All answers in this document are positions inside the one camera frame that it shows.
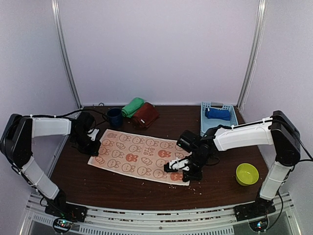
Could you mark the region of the orange patterned towel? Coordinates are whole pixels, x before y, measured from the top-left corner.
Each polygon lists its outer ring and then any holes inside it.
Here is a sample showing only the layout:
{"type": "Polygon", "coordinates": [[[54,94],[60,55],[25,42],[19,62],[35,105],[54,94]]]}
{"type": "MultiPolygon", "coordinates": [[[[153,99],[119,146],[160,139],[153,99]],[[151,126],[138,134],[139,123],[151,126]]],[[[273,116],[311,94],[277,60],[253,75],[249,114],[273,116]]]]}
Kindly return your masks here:
{"type": "Polygon", "coordinates": [[[183,173],[165,172],[164,165],[189,154],[175,140],[106,130],[100,139],[99,155],[88,165],[113,173],[177,186],[189,186],[183,173]]]}

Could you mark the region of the light blue plastic basket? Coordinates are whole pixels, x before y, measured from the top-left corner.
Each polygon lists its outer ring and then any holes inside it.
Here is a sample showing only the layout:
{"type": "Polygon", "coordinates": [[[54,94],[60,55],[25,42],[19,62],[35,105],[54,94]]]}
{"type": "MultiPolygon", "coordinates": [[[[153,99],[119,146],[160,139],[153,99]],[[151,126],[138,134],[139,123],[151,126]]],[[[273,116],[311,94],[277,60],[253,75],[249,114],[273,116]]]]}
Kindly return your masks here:
{"type": "Polygon", "coordinates": [[[202,102],[201,103],[201,112],[200,112],[200,135],[203,136],[205,132],[210,129],[217,127],[219,125],[223,126],[237,126],[238,125],[238,120],[237,116],[235,113],[235,109],[233,105],[229,104],[223,104],[223,103],[214,103],[214,102],[202,102]],[[230,114],[230,120],[222,120],[222,119],[216,119],[216,118],[208,118],[205,116],[205,112],[211,110],[211,109],[216,109],[216,110],[228,110],[230,114]]]}

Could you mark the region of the blue towel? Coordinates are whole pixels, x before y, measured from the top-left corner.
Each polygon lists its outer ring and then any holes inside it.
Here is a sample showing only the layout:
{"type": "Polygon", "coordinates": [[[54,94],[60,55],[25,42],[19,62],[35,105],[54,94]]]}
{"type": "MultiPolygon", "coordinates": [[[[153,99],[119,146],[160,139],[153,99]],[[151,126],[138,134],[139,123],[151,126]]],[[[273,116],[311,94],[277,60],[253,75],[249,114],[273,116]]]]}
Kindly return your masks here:
{"type": "Polygon", "coordinates": [[[215,108],[206,108],[205,116],[208,119],[221,119],[230,121],[231,115],[229,110],[220,110],[215,108]]]}

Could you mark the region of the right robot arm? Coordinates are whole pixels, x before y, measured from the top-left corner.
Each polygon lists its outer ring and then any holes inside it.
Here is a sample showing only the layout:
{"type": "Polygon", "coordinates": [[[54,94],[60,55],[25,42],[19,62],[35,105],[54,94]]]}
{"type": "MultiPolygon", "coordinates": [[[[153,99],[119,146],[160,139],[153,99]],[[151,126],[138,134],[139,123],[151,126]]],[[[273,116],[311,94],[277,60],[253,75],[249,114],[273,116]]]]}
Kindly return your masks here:
{"type": "Polygon", "coordinates": [[[202,168],[214,152],[272,146],[275,151],[274,162],[258,191],[255,202],[251,204],[250,210],[255,216],[261,216],[269,209],[278,190],[301,157],[300,133],[279,110],[259,121],[209,128],[201,136],[184,131],[177,141],[177,146],[189,155],[170,161],[169,168],[175,171],[182,170],[185,182],[202,179],[202,168]]]}

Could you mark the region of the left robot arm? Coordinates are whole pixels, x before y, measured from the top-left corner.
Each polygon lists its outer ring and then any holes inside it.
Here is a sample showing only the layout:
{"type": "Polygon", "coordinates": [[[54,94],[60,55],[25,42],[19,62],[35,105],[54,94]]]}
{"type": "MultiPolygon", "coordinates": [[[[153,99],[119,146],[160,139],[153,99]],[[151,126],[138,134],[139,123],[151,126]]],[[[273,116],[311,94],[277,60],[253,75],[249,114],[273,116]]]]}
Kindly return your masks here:
{"type": "Polygon", "coordinates": [[[94,122],[95,118],[89,112],[80,112],[73,118],[71,115],[12,114],[3,131],[1,153],[59,217],[68,216],[70,206],[64,191],[47,176],[43,163],[48,163],[52,147],[63,138],[69,138],[79,152],[97,156],[100,141],[96,139],[98,130],[92,128],[94,122]]]}

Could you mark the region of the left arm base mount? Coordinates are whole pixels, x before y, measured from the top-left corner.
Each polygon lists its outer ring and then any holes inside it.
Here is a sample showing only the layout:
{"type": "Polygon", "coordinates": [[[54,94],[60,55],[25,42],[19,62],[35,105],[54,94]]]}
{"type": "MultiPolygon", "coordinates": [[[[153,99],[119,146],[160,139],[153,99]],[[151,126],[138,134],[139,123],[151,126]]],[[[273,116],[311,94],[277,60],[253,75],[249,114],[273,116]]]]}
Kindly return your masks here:
{"type": "Polygon", "coordinates": [[[84,222],[87,212],[87,207],[75,204],[66,204],[65,210],[58,209],[53,205],[45,207],[45,213],[55,217],[52,222],[52,228],[59,234],[69,232],[77,222],[84,222]]]}

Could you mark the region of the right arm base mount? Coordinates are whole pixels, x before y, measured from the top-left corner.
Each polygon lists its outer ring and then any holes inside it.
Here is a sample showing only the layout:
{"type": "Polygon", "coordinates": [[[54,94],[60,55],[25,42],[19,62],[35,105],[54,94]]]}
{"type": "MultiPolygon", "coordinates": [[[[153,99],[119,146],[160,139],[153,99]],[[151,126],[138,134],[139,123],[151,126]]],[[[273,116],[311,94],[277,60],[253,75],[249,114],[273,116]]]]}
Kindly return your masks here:
{"type": "Polygon", "coordinates": [[[233,209],[237,222],[247,220],[249,227],[257,233],[266,231],[269,227],[268,215],[276,212],[272,203],[252,202],[237,205],[233,209]]]}

